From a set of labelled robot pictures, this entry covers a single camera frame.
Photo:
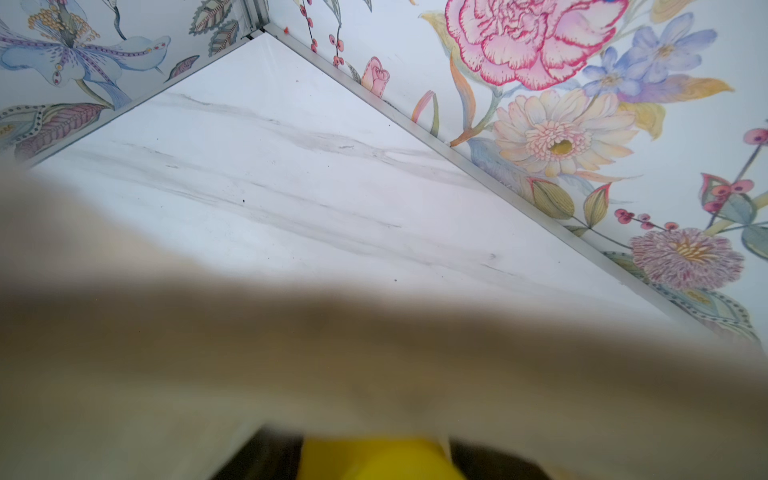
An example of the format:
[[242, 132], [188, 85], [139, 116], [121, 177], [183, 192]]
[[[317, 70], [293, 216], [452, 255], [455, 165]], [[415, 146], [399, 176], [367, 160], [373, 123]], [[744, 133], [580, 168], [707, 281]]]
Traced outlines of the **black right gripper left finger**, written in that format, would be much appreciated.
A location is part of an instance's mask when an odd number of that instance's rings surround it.
[[296, 480], [304, 439], [262, 428], [212, 480]]

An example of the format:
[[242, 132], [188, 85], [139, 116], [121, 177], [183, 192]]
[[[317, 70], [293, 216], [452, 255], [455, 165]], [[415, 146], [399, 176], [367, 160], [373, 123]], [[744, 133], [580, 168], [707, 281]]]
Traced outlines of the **orange bottle yellow cap front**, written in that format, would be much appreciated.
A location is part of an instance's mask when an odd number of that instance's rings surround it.
[[464, 480], [442, 445], [427, 439], [304, 440], [298, 480]]

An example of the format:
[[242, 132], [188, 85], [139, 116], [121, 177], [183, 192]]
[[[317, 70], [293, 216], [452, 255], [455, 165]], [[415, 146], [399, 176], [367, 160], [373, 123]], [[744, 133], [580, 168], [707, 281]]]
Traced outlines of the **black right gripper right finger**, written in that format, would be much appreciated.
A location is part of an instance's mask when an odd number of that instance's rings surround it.
[[468, 480], [550, 480], [540, 466], [514, 455], [454, 439], [449, 448], [452, 463]]

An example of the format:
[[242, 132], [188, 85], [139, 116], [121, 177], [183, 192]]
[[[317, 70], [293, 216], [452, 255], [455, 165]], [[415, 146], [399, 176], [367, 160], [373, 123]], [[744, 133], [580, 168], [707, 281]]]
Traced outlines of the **cream canvas shopping bag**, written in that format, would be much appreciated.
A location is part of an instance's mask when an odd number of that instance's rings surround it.
[[259, 428], [763, 479], [767, 364], [613, 309], [224, 276], [3, 167], [2, 477], [207, 479]]

